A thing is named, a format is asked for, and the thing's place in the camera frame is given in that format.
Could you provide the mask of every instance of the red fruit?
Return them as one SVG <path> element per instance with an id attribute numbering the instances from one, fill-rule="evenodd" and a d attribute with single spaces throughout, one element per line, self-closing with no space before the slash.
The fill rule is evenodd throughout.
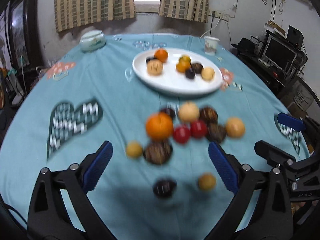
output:
<path id="1" fill-rule="evenodd" d="M 207 125 L 202 120 L 192 122 L 190 130 L 191 136 L 197 139 L 202 138 L 208 132 Z"/>
<path id="2" fill-rule="evenodd" d="M 177 143 L 184 144 L 190 138 L 190 130 L 186 126 L 178 126 L 174 129 L 173 138 Z"/>

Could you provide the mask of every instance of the oval plate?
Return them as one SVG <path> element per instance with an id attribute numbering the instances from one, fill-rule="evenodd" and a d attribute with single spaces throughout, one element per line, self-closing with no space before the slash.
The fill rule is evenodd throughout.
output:
<path id="1" fill-rule="evenodd" d="M 147 57 L 153 57 L 157 49 L 151 49 L 139 53 L 132 62 L 133 71 L 146 84 L 174 95 L 203 95 L 217 90 L 222 85 L 222 74 L 219 68 L 206 57 L 184 49 L 165 48 L 169 57 L 163 64 L 163 72 L 159 76 L 150 76 L 147 72 Z M 210 82 L 202 79 L 201 75 L 196 75 L 195 79 L 187 79 L 185 74 L 176 71 L 176 64 L 182 55 L 188 55 L 191 63 L 199 62 L 204 67 L 211 67 L 215 71 L 215 77 Z"/>

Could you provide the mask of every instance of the black speaker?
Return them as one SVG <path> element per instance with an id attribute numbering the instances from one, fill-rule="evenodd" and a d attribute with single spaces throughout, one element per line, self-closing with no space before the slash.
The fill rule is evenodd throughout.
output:
<path id="1" fill-rule="evenodd" d="M 287 41 L 289 41 L 297 49 L 301 50 L 303 43 L 303 35 L 301 31 L 297 30 L 296 28 L 293 28 L 292 26 L 289 26 Z"/>

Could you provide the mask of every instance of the window sill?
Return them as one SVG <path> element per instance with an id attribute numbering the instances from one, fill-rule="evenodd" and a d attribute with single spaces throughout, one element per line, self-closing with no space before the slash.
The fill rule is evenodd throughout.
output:
<path id="1" fill-rule="evenodd" d="M 147 13 L 158 13 L 159 12 L 159 1 L 135 1 L 137 12 L 147 12 Z"/>

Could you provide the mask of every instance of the curtain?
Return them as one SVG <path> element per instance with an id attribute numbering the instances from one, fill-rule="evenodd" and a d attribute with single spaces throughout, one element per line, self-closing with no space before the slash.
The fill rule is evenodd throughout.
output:
<path id="1" fill-rule="evenodd" d="M 54 0 L 54 10 L 57 32 L 136 14 L 133 0 Z"/>
<path id="2" fill-rule="evenodd" d="M 161 0 L 159 15 L 196 22 L 208 22 L 209 0 Z"/>

